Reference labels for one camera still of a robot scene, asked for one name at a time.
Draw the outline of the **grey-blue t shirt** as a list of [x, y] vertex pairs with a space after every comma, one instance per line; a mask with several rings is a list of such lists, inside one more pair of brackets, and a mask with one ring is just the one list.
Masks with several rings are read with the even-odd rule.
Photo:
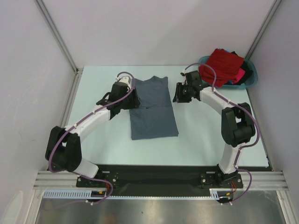
[[152, 76], [144, 81], [135, 81], [140, 105], [129, 111], [131, 139], [177, 137], [179, 132], [168, 88], [168, 77]]

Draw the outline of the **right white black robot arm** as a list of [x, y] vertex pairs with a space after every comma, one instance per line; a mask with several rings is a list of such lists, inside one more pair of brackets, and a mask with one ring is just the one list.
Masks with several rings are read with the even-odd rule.
[[225, 142], [222, 158], [216, 166], [214, 183], [227, 187], [238, 174], [242, 149], [256, 134], [249, 104], [235, 104], [214, 87], [202, 81], [198, 71], [182, 72], [184, 81], [176, 84], [174, 103], [201, 101], [221, 116], [221, 136]]

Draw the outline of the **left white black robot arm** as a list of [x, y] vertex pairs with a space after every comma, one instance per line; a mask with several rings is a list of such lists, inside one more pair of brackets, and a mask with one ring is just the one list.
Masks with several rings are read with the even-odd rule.
[[92, 186], [103, 182], [98, 165], [82, 156], [81, 143], [96, 128], [110, 121], [121, 110], [136, 109], [140, 105], [135, 87], [115, 82], [110, 92], [96, 103], [94, 109], [71, 126], [55, 126], [50, 132], [45, 158], [53, 173], [68, 171], [87, 177]]

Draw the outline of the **teal plastic basket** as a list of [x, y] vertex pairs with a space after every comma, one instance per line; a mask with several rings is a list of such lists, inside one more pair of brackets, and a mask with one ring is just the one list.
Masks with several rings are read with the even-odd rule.
[[215, 87], [227, 89], [246, 89], [257, 82], [254, 64], [238, 56], [235, 52], [216, 50], [210, 56], [200, 58], [199, 73], [205, 82], [214, 81]]

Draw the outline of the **red t shirt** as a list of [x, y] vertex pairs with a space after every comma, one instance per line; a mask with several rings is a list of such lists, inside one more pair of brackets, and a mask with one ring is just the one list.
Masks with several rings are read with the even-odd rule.
[[215, 49], [205, 62], [207, 66], [199, 66], [199, 73], [205, 82], [210, 84], [214, 81], [214, 72], [216, 73], [215, 87], [222, 87], [238, 73], [244, 58], [229, 53], [224, 49]]

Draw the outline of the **pink t shirt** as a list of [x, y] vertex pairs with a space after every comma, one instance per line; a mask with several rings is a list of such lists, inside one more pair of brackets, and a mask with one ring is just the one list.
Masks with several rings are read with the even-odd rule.
[[245, 71], [242, 68], [240, 68], [239, 71], [238, 71], [238, 73], [232, 78], [231, 81], [233, 81], [234, 84], [236, 84], [236, 83], [238, 83], [241, 80], [241, 78], [244, 75], [245, 75]]

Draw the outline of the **black t shirt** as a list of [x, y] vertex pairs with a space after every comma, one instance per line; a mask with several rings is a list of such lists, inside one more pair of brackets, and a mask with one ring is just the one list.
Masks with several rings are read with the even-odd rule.
[[234, 85], [245, 85], [249, 86], [253, 84], [254, 82], [254, 71], [252, 70], [252, 67], [247, 61], [243, 61], [243, 64], [240, 66], [245, 71], [245, 75], [241, 78], [241, 80], [234, 84]]

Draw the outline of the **right aluminium frame post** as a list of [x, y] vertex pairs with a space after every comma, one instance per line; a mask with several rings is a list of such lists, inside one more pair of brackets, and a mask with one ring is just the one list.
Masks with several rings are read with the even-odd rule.
[[273, 4], [271, 5], [270, 9], [269, 9], [269, 12], [267, 13], [264, 21], [262, 22], [262, 25], [257, 33], [257, 35], [255, 36], [245, 58], [246, 59], [250, 59], [255, 50], [257, 49], [262, 37], [264, 36], [268, 26], [270, 25], [271, 21], [273, 20], [275, 14], [277, 13], [277, 11], [279, 10], [281, 4], [283, 3], [284, 1], [283, 0], [275, 0], [273, 1]]

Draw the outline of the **aluminium frame post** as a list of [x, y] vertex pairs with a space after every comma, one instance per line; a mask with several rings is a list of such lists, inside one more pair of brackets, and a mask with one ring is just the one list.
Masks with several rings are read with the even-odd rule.
[[283, 3], [284, 1], [283, 0], [275, 0], [273, 1], [273, 4], [271, 5], [270, 9], [269, 9], [269, 12], [267, 13], [264, 21], [262, 22], [262, 25], [257, 33], [257, 35], [255, 36], [245, 58], [246, 59], [250, 59], [255, 50], [257, 49], [262, 37], [264, 36], [268, 26], [270, 25], [271, 21], [273, 20], [275, 14], [277, 13], [277, 11], [279, 10], [281, 4]]
[[43, 0], [34, 0], [37, 8], [39, 9], [43, 19], [45, 20], [46, 25], [48, 26], [50, 32], [52, 33], [58, 47], [60, 48], [62, 54], [64, 55], [68, 65], [72, 69], [72, 71], [76, 74], [78, 72], [78, 67], [76, 66], [73, 57], [70, 54], [70, 51], [61, 36], [56, 23], [54, 22], [49, 10], [47, 9], [46, 4]]

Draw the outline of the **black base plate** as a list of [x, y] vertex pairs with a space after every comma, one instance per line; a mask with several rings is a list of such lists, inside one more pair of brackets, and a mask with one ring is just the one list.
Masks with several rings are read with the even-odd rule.
[[242, 167], [240, 171], [222, 175], [217, 166], [143, 166], [101, 165], [96, 180], [77, 177], [74, 186], [79, 189], [102, 189], [105, 182], [113, 196], [124, 197], [197, 197], [207, 196], [210, 189], [243, 190], [250, 178], [270, 168]]

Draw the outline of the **aluminium front rail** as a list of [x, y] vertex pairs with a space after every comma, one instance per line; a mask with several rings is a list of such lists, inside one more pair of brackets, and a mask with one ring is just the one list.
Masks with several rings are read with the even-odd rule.
[[[250, 190], [288, 190], [283, 172], [251, 172]], [[66, 171], [51, 173], [40, 171], [33, 189], [76, 189], [78, 176]]]

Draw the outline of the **left aluminium frame post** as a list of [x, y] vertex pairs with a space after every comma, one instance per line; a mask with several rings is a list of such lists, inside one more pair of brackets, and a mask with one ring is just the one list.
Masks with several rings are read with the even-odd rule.
[[72, 69], [72, 71], [76, 74], [78, 72], [78, 67], [76, 66], [73, 57], [70, 54], [70, 51], [61, 36], [56, 23], [54, 22], [49, 10], [47, 9], [46, 4], [43, 0], [34, 0], [37, 8], [39, 9], [43, 19], [45, 20], [46, 25], [48, 26], [50, 32], [52, 33], [58, 47], [60, 48], [62, 54], [64, 55], [68, 65]]

